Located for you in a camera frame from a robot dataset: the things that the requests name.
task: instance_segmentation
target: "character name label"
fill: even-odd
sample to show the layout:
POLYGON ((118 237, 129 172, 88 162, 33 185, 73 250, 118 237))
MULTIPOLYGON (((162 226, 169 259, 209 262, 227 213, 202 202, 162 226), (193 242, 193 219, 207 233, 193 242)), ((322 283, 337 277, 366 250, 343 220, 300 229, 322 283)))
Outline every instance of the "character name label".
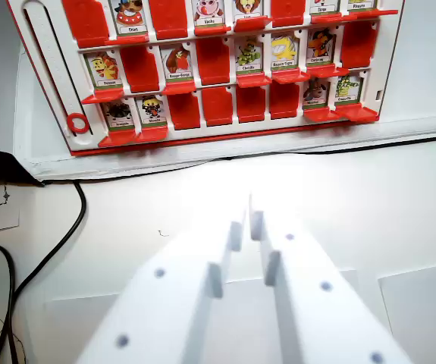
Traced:
POLYGON ((326 61, 330 61, 330 57, 312 57, 312 58, 307 58, 307 61, 310 63, 318 63, 318 62, 326 62, 326 61))
POLYGON ((273 68, 275 67, 286 67, 286 66, 294 66, 295 62, 294 61, 279 61, 279 62, 272 62, 271 66, 273 68))
POLYGON ((262 66, 260 64, 247 64, 246 66, 238 66, 236 71, 253 71, 253 70, 261 70, 262 66))
POLYGON ((110 127, 129 127, 133 126, 132 120, 110 121, 110 127))
POLYGON ((304 105, 317 105, 317 104, 325 104, 325 99, 316 99, 303 102, 304 105))
POLYGON ((222 24, 222 17, 201 17, 196 20, 196 25, 210 25, 210 24, 222 24))
POLYGON ((344 96, 344 97, 337 97, 336 101, 340 102, 340 101, 350 101, 350 100, 354 100, 356 99, 356 95, 354 96, 344 96))
POLYGON ((251 13, 251 14, 241 14, 241 15, 236 15, 234 17, 234 20, 238 20, 238 19, 248 19, 249 17, 261 17, 262 15, 260 13, 251 13))
POLYGON ((169 74, 167 76, 167 78, 169 80, 175 80, 176 78, 188 78, 188 77, 192 77, 193 74, 191 74, 190 72, 181 72, 179 74, 169 74))
POLYGON ((362 2, 361 4, 347 4, 347 10, 372 8, 372 2, 362 2))
POLYGON ((154 124, 154 123, 165 123, 167 122, 166 118, 152 118, 152 119, 143 119, 142 124, 154 124))
POLYGON ((112 85, 121 85, 121 80, 104 80, 98 81, 98 86, 112 86, 112 85))
POLYGON ((137 25, 135 27, 121 27, 120 34, 139 33, 146 32, 147 27, 145 25, 137 25))
POLYGON ((312 6, 310 8, 311 13, 326 13, 329 11, 336 11, 336 5, 312 6))

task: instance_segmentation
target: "red ring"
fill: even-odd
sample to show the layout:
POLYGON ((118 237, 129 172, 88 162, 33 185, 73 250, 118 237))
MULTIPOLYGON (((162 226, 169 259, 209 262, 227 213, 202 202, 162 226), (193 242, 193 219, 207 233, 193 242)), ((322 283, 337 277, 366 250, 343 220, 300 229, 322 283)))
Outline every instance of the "red ring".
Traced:
POLYGON ((69 130, 71 130, 73 133, 85 134, 85 132, 89 130, 88 119, 86 118, 85 115, 80 114, 78 112, 74 112, 73 114, 68 115, 66 119, 66 124, 67 127, 69 127, 69 130), (82 127, 81 129, 77 128, 74 125, 74 119, 81 119, 82 121, 84 121, 84 127, 82 127))

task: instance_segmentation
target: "cartoon character picture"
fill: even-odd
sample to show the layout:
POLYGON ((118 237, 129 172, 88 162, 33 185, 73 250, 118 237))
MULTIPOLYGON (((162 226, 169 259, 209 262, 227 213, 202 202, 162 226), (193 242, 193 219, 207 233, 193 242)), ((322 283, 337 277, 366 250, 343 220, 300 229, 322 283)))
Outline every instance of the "cartoon character picture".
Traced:
POLYGON ((130 106, 122 101, 106 102, 102 104, 106 124, 111 131, 134 129, 130 106))
POLYGON ((317 78, 309 80, 309 85, 303 93, 303 108, 323 108, 327 106, 328 83, 317 78))
POLYGON ((262 44, 255 37, 235 39, 234 41, 237 74, 253 74, 261 72, 262 44))
POLYGON ((262 15, 261 0, 234 0, 234 19, 259 17, 262 15))
POLYGON ((223 0, 193 0, 196 2, 194 24, 197 27, 215 27, 224 23, 223 0))
POLYGON ((109 4, 118 34, 146 33, 142 0, 109 0, 109 4))
POLYGON ((359 102, 361 96, 362 78, 359 76, 342 76, 337 82, 336 105, 359 102))
POLYGON ((244 66, 245 64, 250 64, 256 59, 261 57, 260 53, 256 51, 256 43, 250 40, 244 49, 241 48, 241 45, 238 46, 241 54, 238 55, 237 63, 240 66, 244 66))
POLYGON ((162 101, 157 96, 144 96, 137 100, 137 108, 142 119, 142 127, 162 127, 167 125, 162 101))
POLYGON ((155 96, 146 96, 143 98, 142 109, 151 119, 160 118, 160 101, 155 96))
POLYGON ((170 47, 162 46, 161 56, 165 64, 165 79, 168 82, 193 79, 190 51, 185 49, 182 44, 170 47))
POLYGON ((291 35, 276 35, 271 38, 271 70, 286 70, 298 66, 299 40, 291 35))
POLYGON ((307 66, 332 63, 334 53, 334 35, 328 28, 310 30, 307 43, 307 66))
POLYGON ((97 88, 109 88, 121 85, 118 65, 106 52, 85 55, 86 66, 97 88))
POLYGON ((376 0, 349 0, 347 2, 347 10, 361 11, 376 7, 376 0))
POLYGON ((118 66, 116 60, 106 54, 96 56, 91 64, 100 77, 107 80, 116 80, 118 78, 118 66))
POLYGON ((330 14, 338 11, 338 0, 314 0, 310 5, 310 14, 330 14))

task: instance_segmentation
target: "red base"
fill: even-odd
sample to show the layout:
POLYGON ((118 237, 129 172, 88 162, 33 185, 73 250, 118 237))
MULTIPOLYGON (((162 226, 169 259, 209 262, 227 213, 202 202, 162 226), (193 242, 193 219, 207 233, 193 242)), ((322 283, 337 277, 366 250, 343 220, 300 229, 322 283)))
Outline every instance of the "red base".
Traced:
POLYGON ((379 115, 376 111, 370 108, 363 108, 361 103, 352 105, 336 106, 336 111, 342 118, 346 118, 354 123, 374 123, 379 120, 379 115))
POLYGON ((353 11, 356 19, 365 19, 369 17, 380 17, 382 15, 395 15, 398 14, 398 10, 367 10, 367 11, 353 11))
POLYGON ((96 89, 95 94, 86 97, 82 104, 99 104, 100 102, 110 102, 124 97, 123 89, 96 89))
POLYGON ((248 17, 247 19, 238 19, 234 25, 234 32, 249 32, 250 30, 260 30, 266 27, 272 19, 267 16, 262 17, 248 17))
POLYGON ((196 91, 194 81, 173 82, 165 85, 163 95, 180 95, 181 93, 192 93, 196 91))
POLYGON ((349 14, 342 16, 341 13, 336 14, 326 14, 326 15, 312 15, 312 24, 330 24, 330 23, 340 23, 342 21, 352 21, 357 19, 355 14, 349 14))
POLYGON ((235 134, 226 134, 226 135, 213 135, 213 136, 202 136, 200 138, 192 138, 192 139, 184 139, 184 140, 168 140, 160 143, 153 144, 140 144, 133 146, 119 146, 112 148, 101 148, 101 149, 90 149, 90 150, 78 150, 71 151, 71 155, 74 156, 84 156, 84 155, 98 155, 98 154, 109 154, 109 153, 122 153, 122 152, 131 152, 135 150, 149 150, 155 148, 165 148, 168 146, 183 146, 187 144, 196 144, 196 143, 208 143, 208 142, 216 142, 219 140, 233 140, 239 138, 247 138, 247 137, 261 137, 264 135, 273 135, 273 134, 282 134, 282 133, 299 133, 301 131, 307 130, 321 130, 321 129, 331 129, 338 127, 352 127, 356 125, 356 123, 351 123, 349 121, 338 121, 337 123, 326 123, 326 124, 317 124, 317 125, 301 125, 299 127, 282 127, 279 129, 270 129, 270 130, 258 130, 258 131, 247 131, 245 133, 235 133, 235 134))
POLYGON ((101 142, 98 143, 100 148, 112 146, 125 146, 135 143, 158 142, 167 136, 167 125, 164 127, 144 127, 142 133, 136 135, 135 129, 122 131, 109 131, 101 142))
POLYGON ((149 36, 142 34, 140 36, 118 36, 115 40, 105 40, 105 46, 131 46, 132 44, 145 43, 149 41, 149 36))
POLYGON ((219 36, 226 34, 230 30, 231 27, 221 25, 219 27, 196 28, 194 30, 194 34, 196 34, 196 36, 219 36))
POLYGON ((262 72, 260 74, 242 74, 236 78, 238 86, 242 89, 247 87, 266 86, 271 83, 270 78, 266 77, 262 72))
POLYGON ((330 108, 312 108, 303 111, 303 116, 315 123, 324 123, 326 121, 333 121, 341 118, 335 111, 330 108))
POLYGON ((271 78, 273 81, 285 84, 310 80, 310 75, 297 68, 295 70, 273 71, 271 73, 271 78))
POLYGON ((335 64, 307 68, 307 74, 311 77, 317 78, 346 76, 348 73, 349 70, 347 68, 337 68, 335 64))
POLYGON ((163 127, 143 127, 142 133, 140 133, 136 139, 135 143, 148 143, 148 142, 158 142, 167 137, 167 125, 163 127))
POLYGON ((125 144, 134 143, 136 137, 135 129, 121 130, 121 131, 109 131, 101 142, 98 143, 100 148, 108 146, 124 146, 125 144))

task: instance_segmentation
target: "black cable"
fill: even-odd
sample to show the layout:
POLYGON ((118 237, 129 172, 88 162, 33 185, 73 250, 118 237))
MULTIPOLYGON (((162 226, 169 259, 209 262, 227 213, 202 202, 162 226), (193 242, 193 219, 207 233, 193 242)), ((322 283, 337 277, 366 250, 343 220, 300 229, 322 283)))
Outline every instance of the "black cable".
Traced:
MULTIPOLYGON (((4 348, 5 344, 5 338, 7 337, 7 334, 9 334, 9 345, 11 346, 11 357, 12 362, 17 364, 17 353, 15 353, 15 343, 14 338, 12 334, 12 312, 14 311, 15 303, 17 302, 17 299, 20 297, 21 292, 23 289, 37 276, 37 274, 42 271, 44 266, 51 260, 51 258, 60 250, 60 248, 63 247, 63 245, 69 240, 71 235, 75 232, 75 230, 80 226, 81 221, 83 220, 83 217, 86 213, 86 197, 84 196, 84 192, 81 189, 80 183, 77 181, 73 182, 74 186, 76 187, 76 191, 78 192, 78 195, 80 195, 81 199, 81 210, 80 214, 78 215, 76 221, 74 222, 73 226, 71 226, 71 229, 66 233, 66 235, 63 236, 63 238, 59 241, 59 243, 49 252, 47 256, 44 257, 44 259, 36 266, 36 268, 27 276, 26 279, 22 281, 22 283, 17 287, 16 290, 14 290, 14 274, 11 275, 11 293, 10 293, 10 306, 7 309, 7 315, 5 316, 5 322, 4 326, 2 327, 2 332, 0 334, 0 355, 2 354, 2 349, 4 348), (12 354, 12 347, 14 348, 15 358, 12 354)), ((9 273, 15 272, 14 270, 14 262, 12 261, 11 255, 8 253, 8 251, 0 246, 0 250, 2 252, 6 252, 8 259, 8 262, 10 260, 11 265, 9 264, 9 273)))
POLYGON ((11 348, 12 362, 18 364, 17 351, 15 349, 14 336, 12 334, 12 312, 14 311, 15 266, 11 254, 3 246, 0 246, 0 252, 4 255, 8 266, 9 290, 8 290, 7 313, 5 314, 5 322, 7 322, 6 330, 10 335, 8 338, 8 344, 9 347, 11 348))

